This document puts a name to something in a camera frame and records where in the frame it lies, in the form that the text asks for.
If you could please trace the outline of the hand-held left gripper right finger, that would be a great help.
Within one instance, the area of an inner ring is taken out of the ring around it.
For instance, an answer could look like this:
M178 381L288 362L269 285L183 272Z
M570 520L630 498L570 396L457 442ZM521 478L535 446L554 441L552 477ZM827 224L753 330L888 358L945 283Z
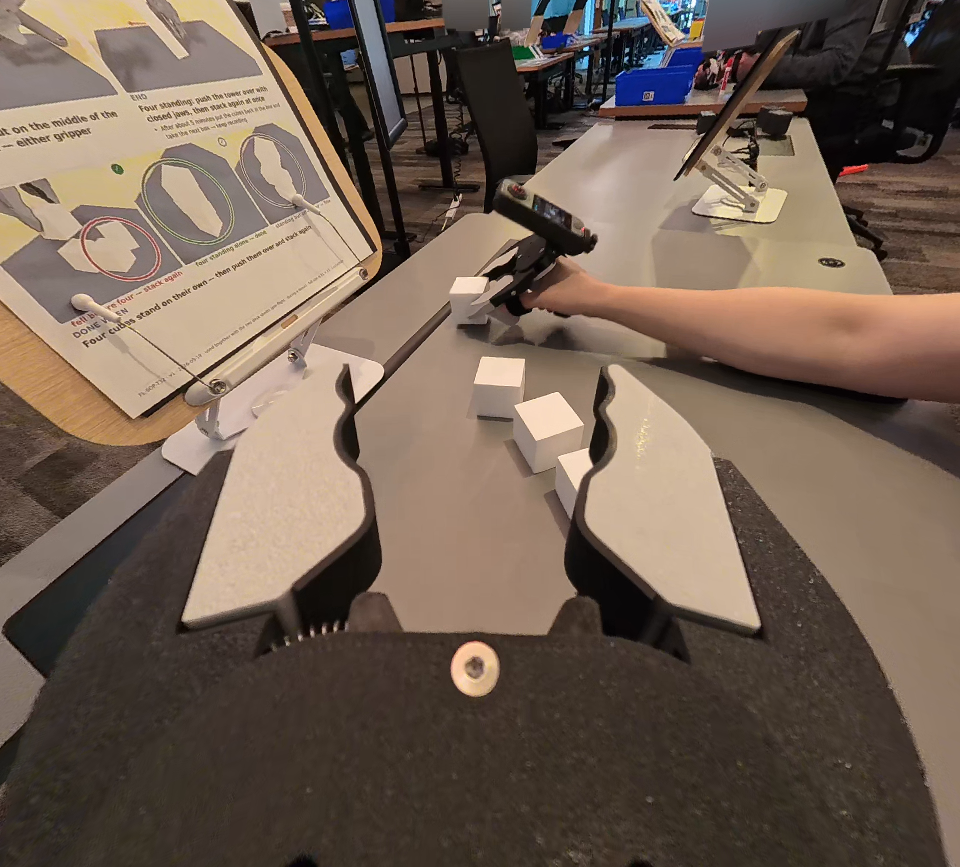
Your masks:
M714 454L622 365L593 402L590 465L563 554L576 597L607 638L669 646L681 623L757 638L762 618Z

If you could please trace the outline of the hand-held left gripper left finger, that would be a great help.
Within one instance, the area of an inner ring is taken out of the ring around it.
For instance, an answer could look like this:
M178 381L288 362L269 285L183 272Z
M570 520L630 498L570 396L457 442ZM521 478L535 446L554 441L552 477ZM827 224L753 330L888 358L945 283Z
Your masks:
M246 430L222 461L183 628L262 615L295 638L348 622L381 567L355 410L349 365L323 363Z

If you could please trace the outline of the white foam cube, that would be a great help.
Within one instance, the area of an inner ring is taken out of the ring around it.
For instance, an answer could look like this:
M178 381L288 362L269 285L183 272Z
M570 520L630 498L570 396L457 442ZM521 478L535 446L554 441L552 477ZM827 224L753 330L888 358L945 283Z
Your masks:
M546 393L514 405L512 439L531 473L541 474L583 448L584 423L560 392Z
M568 518L572 518L584 476L593 466L586 447L558 456L555 472L555 493Z
M473 381L472 404L478 418L511 421L524 401L525 360L483 356Z
M483 275L458 276L449 289L451 323L455 326L486 325L489 316L474 305L486 296L490 281Z

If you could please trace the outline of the person's right forearm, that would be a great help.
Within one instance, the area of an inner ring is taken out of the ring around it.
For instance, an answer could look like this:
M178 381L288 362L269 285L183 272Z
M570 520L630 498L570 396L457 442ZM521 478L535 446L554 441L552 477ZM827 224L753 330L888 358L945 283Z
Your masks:
M601 283L583 312L764 377L905 400L959 401L957 294Z

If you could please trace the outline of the person's right hand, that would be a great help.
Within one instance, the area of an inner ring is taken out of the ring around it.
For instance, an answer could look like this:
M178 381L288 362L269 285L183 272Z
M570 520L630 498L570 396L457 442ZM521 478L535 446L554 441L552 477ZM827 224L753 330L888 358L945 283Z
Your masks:
M541 309L564 317L599 318L607 285L562 256L520 295L525 309Z

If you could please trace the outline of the black office chair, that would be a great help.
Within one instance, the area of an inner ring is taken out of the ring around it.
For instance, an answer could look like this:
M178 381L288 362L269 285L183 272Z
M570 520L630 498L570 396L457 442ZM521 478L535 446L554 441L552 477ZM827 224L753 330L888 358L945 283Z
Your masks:
M507 41L454 50L462 94L485 165L484 212L506 178L533 176L538 166L534 117Z

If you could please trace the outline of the red and black tool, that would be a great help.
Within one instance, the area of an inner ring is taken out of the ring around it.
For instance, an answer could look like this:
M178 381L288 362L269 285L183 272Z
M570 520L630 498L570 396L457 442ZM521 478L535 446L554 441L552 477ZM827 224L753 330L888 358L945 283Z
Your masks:
M698 65L693 77L693 90L711 91L718 89L728 69L736 77L742 51L717 51L705 56Z

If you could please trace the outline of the wooden top desk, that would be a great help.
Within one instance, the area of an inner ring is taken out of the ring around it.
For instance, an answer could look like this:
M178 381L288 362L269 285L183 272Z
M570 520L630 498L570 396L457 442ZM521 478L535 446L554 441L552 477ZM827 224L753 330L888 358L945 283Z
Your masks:
M353 28L324 29L314 31L311 36L313 39L307 47L307 52L315 54L318 58L334 109L342 117L347 131L350 151L354 160L360 165L361 182L371 187L373 177L369 163L365 156L359 153L359 148L363 144L361 125L358 122L361 113L359 105L351 94L341 57L345 51L358 49L356 33ZM391 58L405 59L418 55L426 57L441 179L421 181L419 188L452 190L460 193L478 191L481 188L479 182L458 181L453 172L445 91L440 73L441 54L462 46L466 37L463 34L447 31L445 22L440 17L389 23L386 26L386 37Z

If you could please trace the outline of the dark display panel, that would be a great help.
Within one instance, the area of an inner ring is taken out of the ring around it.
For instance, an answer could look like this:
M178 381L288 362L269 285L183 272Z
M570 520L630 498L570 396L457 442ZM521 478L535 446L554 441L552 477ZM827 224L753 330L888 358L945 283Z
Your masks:
M366 76L367 97L378 144L390 152L407 128L380 0L347 0Z

